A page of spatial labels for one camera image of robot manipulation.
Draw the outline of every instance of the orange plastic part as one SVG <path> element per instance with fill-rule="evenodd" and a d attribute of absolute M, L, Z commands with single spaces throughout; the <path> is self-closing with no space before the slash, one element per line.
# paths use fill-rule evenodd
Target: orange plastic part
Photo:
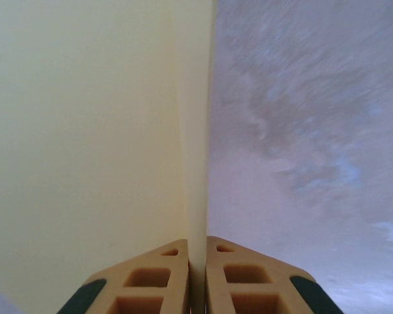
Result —
<path fill-rule="evenodd" d="M 208 314 L 313 314 L 291 276 L 314 281 L 300 268 L 218 237 L 207 238 Z"/>
<path fill-rule="evenodd" d="M 87 314 L 189 313 L 188 244 L 181 239 L 95 273 L 107 283 Z"/>

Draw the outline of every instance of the black rubber pad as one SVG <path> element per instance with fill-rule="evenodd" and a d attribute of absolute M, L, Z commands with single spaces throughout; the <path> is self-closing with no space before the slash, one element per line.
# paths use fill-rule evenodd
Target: black rubber pad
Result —
<path fill-rule="evenodd" d="M 343 314 L 319 284 L 300 276 L 290 280 L 314 314 Z"/>
<path fill-rule="evenodd" d="M 106 279 L 98 279 L 81 286 L 57 314 L 85 314 L 105 285 Z"/>

